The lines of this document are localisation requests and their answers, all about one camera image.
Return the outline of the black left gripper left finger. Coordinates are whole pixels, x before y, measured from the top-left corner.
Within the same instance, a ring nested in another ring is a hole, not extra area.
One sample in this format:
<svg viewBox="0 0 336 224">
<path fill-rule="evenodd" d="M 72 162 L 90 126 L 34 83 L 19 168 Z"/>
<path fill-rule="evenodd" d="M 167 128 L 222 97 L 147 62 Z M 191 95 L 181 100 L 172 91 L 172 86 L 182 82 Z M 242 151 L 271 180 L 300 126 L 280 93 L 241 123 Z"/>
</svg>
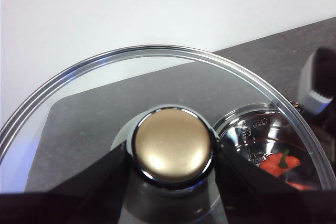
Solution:
<svg viewBox="0 0 336 224">
<path fill-rule="evenodd" d="M 117 223 L 129 180 L 126 144 L 51 190 L 1 195 L 1 223 Z"/>
</svg>

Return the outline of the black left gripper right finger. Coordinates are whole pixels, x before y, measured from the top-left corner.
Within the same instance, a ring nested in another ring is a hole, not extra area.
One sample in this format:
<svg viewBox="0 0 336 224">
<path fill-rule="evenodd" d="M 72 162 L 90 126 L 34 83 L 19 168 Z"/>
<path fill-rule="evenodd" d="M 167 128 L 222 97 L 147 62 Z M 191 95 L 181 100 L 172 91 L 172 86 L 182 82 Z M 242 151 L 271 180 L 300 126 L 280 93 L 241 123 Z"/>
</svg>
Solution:
<svg viewBox="0 0 336 224">
<path fill-rule="evenodd" d="M 334 190 L 300 191 L 224 144 L 216 185 L 229 223 L 335 223 Z"/>
</svg>

